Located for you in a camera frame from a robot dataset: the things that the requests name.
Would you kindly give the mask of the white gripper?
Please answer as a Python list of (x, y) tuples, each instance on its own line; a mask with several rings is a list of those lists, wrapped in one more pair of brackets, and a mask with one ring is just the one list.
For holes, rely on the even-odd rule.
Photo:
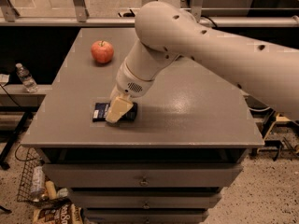
[(138, 98), (147, 93), (153, 81), (139, 79), (131, 73), (126, 62), (123, 62), (116, 75), (116, 84), (110, 94), (110, 107), (107, 111), (106, 121), (116, 123), (132, 107), (132, 98)]

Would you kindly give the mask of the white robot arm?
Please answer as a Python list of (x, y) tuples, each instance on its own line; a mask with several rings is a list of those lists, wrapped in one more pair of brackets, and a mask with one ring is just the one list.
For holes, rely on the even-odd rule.
[(121, 64), (106, 121), (117, 122), (179, 55), (193, 59), (284, 117), (299, 120), (299, 50), (207, 28), (164, 2), (135, 16), (137, 40)]

